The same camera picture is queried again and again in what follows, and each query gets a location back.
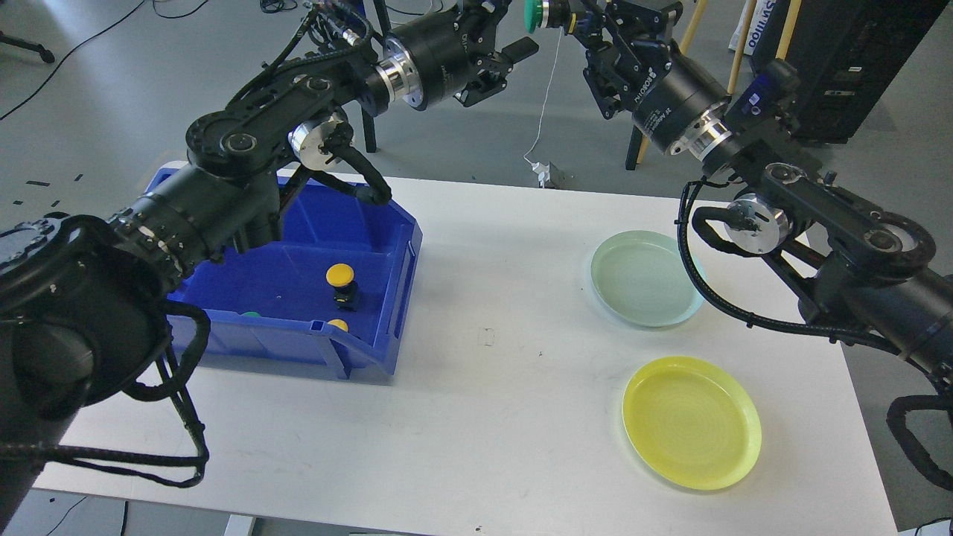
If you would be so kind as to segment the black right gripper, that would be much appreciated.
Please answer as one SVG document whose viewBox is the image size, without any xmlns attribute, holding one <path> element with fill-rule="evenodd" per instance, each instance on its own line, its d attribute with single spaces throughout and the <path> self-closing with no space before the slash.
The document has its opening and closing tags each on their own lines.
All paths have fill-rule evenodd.
<svg viewBox="0 0 953 536">
<path fill-rule="evenodd" d="M 732 132 L 727 92 L 673 38 L 681 1 L 570 1 L 570 31 L 586 50 L 583 71 L 606 118 L 629 112 L 640 137 L 668 155 L 714 155 Z"/>
</svg>

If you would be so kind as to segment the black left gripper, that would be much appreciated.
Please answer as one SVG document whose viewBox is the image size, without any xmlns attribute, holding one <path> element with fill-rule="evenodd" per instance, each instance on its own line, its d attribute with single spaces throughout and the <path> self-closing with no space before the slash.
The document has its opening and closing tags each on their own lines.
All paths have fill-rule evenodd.
<svg viewBox="0 0 953 536">
<path fill-rule="evenodd" d="M 426 111 L 448 98 L 474 106 L 507 88 L 507 76 L 539 52 L 531 37 L 498 50 L 509 1 L 459 1 L 387 34 L 387 95 Z"/>
</svg>

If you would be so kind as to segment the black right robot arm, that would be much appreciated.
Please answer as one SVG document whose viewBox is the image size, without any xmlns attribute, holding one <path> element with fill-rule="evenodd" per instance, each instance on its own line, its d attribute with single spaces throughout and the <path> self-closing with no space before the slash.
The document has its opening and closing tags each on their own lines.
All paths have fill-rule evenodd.
<svg viewBox="0 0 953 536">
<path fill-rule="evenodd" d="M 951 412 L 951 279 L 929 268 L 933 237 L 821 176 L 789 132 L 797 75 L 786 61 L 732 99 L 674 40 L 681 14 L 678 1 L 538 1 L 524 20 L 528 31 L 560 28 L 579 41 L 606 118 L 630 112 L 644 139 L 701 163 L 675 224 L 682 265 L 706 301 L 748 327 L 877 348 L 925 375 L 934 393 L 892 401 L 886 424 L 920 474 L 950 491 L 951 474 L 908 429 L 910 412 Z M 695 267 L 690 230 L 722 253 L 765 262 L 797 296 L 803 322 L 717 294 Z"/>
</svg>

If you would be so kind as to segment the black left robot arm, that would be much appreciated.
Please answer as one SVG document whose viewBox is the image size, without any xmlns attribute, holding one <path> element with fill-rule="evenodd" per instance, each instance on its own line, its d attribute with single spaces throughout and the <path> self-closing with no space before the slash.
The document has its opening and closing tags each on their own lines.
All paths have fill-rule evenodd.
<svg viewBox="0 0 953 536">
<path fill-rule="evenodd" d="M 344 105 L 378 116 L 450 96 L 473 106 L 502 92 L 538 52 L 504 48 L 507 1 L 449 10 L 376 31 L 345 1 L 316 1 L 275 60 L 224 109 L 191 123 L 188 163 L 110 218 L 50 213 L 2 233 L 2 525 L 48 464 L 198 485 L 210 460 L 188 380 L 211 335 L 201 308 L 169 295 L 195 269 L 280 240 L 311 180 L 369 205 L 392 198 L 353 146 Z M 62 443 L 83 407 L 124 393 L 168 399 L 195 446 L 163 456 Z"/>
</svg>

